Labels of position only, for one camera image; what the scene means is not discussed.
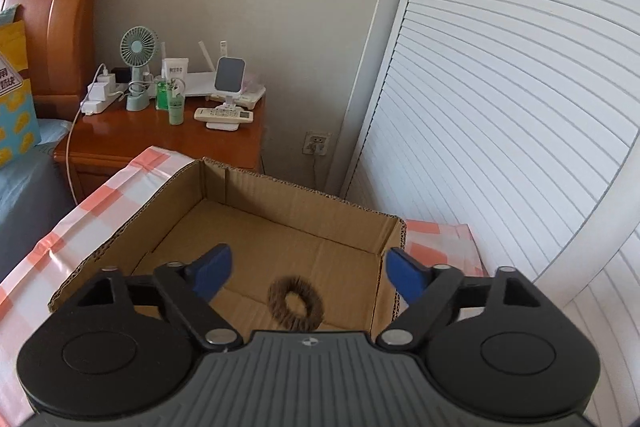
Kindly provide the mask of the white wifi router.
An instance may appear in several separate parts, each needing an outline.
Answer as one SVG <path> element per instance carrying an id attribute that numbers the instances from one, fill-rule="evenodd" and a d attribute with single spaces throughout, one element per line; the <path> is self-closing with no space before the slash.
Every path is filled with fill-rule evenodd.
<path id="1" fill-rule="evenodd" d="M 206 48 L 206 44 L 200 41 L 198 46 L 203 53 L 208 70 L 206 70 L 206 72 L 186 73 L 186 79 L 184 80 L 186 83 L 186 91 L 184 91 L 184 96 L 186 98 L 208 98 L 216 102 L 223 102 L 231 95 L 235 103 L 239 106 L 253 109 L 266 94 L 266 87 L 259 81 L 258 77 L 246 70 L 243 74 L 241 90 L 238 93 L 229 94 L 218 90 L 215 87 L 217 66 L 214 64 Z"/>

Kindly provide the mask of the white remote control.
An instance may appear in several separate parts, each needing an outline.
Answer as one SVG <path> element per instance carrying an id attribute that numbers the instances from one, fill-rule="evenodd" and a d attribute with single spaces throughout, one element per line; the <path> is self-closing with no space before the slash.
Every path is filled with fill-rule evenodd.
<path id="1" fill-rule="evenodd" d="M 239 107 L 199 107 L 194 112 L 194 119 L 212 124 L 250 124 L 254 114 Z"/>

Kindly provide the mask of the white louvered wardrobe doors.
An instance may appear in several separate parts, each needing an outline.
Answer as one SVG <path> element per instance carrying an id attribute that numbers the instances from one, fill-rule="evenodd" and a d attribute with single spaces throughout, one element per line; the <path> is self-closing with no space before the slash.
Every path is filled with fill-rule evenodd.
<path id="1" fill-rule="evenodd" d="M 399 0 L 341 193 L 466 225 L 594 342 L 639 417 L 639 0 Z"/>

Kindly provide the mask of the green small bottle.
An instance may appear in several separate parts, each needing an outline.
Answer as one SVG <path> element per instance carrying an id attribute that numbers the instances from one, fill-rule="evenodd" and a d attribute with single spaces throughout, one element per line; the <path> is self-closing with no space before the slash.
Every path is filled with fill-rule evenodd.
<path id="1" fill-rule="evenodd" d="M 154 78 L 155 108 L 157 110 L 168 109 L 167 80 L 162 76 Z"/>

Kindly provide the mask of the phone stand mirror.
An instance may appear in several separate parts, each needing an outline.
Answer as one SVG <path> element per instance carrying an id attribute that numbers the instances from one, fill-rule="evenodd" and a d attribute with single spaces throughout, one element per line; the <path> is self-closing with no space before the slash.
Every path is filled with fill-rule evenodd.
<path id="1" fill-rule="evenodd" d="M 218 60 L 214 88 L 224 98 L 224 106 L 235 106 L 243 90 L 246 63 L 239 57 L 222 56 Z"/>

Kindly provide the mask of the green tube bottle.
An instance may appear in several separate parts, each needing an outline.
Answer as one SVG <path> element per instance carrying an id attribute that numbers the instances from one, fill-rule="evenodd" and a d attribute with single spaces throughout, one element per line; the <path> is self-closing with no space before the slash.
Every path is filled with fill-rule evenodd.
<path id="1" fill-rule="evenodd" d="M 171 126 L 183 124 L 184 89 L 186 85 L 180 78 L 172 78 L 167 83 L 168 119 Z"/>

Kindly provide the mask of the blue bed sheet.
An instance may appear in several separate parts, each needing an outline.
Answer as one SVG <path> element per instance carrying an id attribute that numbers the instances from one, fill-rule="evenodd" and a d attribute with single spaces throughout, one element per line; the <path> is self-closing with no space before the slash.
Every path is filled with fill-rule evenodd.
<path id="1" fill-rule="evenodd" d="M 1 169 L 2 277 L 74 208 L 68 183 L 53 158 L 70 124 L 57 119 L 40 119 L 38 124 L 40 143 Z"/>

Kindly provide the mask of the brown hair scrunchie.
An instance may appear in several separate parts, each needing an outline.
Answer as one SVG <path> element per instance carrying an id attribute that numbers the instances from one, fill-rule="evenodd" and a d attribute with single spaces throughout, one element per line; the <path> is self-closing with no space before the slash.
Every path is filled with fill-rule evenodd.
<path id="1" fill-rule="evenodd" d="M 299 275 L 275 279 L 268 288 L 267 307 L 273 321 L 290 332 L 313 332 L 324 319 L 322 298 Z"/>

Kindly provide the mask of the cardboard box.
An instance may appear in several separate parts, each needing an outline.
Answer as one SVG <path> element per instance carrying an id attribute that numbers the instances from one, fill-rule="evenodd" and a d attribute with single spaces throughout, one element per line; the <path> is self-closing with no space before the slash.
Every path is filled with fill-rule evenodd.
<path id="1" fill-rule="evenodd" d="M 318 291 L 324 329 L 378 335 L 397 313 L 385 254 L 405 238 L 405 222 L 396 216 L 203 158 L 176 172 L 85 257 L 48 308 L 58 309 L 103 268 L 149 274 L 225 243 L 232 273 L 210 304 L 242 335 L 276 327 L 268 288 L 285 275 L 299 275 Z"/>

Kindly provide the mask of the white box package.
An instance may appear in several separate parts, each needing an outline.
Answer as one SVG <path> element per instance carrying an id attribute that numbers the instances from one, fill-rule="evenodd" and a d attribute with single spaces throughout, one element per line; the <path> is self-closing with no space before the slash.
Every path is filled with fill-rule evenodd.
<path id="1" fill-rule="evenodd" d="M 173 79 L 186 80 L 189 60 L 187 58 L 167 57 L 162 60 L 162 77 L 165 81 Z"/>

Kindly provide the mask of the white power strip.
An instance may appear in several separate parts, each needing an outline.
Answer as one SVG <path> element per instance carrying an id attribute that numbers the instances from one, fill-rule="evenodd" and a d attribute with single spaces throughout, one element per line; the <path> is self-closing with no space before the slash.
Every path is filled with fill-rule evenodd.
<path id="1" fill-rule="evenodd" d="M 103 69 L 88 87 L 85 100 L 80 104 L 81 113 L 87 116 L 103 113 L 125 94 L 125 88 L 123 83 L 116 82 L 116 76 L 112 72 Z"/>

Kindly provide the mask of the wooden nightstand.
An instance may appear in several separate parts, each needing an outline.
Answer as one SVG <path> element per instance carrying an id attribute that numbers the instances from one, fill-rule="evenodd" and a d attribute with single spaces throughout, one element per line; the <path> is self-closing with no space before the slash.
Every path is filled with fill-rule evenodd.
<path id="1" fill-rule="evenodd" d="M 79 202 L 150 146 L 258 171 L 266 101 L 254 107 L 254 121 L 236 131 L 209 130 L 193 118 L 195 109 L 214 105 L 205 98 L 188 98 L 183 124 L 171 126 L 163 110 L 149 106 L 131 113 L 116 102 L 101 114 L 80 117 L 73 133 L 55 147 L 53 158 Z"/>

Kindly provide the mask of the pink checkered tablecloth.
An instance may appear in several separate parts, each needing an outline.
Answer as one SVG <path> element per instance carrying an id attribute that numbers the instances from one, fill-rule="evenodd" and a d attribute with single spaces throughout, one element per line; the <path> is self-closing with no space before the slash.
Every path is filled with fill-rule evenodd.
<path id="1" fill-rule="evenodd" d="M 15 365 L 23 343 L 49 316 L 48 302 L 93 251 L 192 159 L 150 146 L 58 222 L 1 282 L 1 424 L 18 426 L 30 406 Z"/>

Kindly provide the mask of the yellow blue paper bag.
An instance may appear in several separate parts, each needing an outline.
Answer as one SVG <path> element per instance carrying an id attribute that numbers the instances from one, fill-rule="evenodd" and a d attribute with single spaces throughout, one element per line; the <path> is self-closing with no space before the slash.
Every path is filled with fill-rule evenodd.
<path id="1" fill-rule="evenodd" d="M 1 27 L 1 167 L 40 142 L 22 20 Z"/>

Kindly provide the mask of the wall power socket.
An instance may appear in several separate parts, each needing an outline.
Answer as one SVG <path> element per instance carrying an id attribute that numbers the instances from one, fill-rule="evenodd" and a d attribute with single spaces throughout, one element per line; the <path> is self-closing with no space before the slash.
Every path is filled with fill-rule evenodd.
<path id="1" fill-rule="evenodd" d="M 331 135 L 326 132 L 307 131 L 303 143 L 303 154 L 326 156 Z"/>

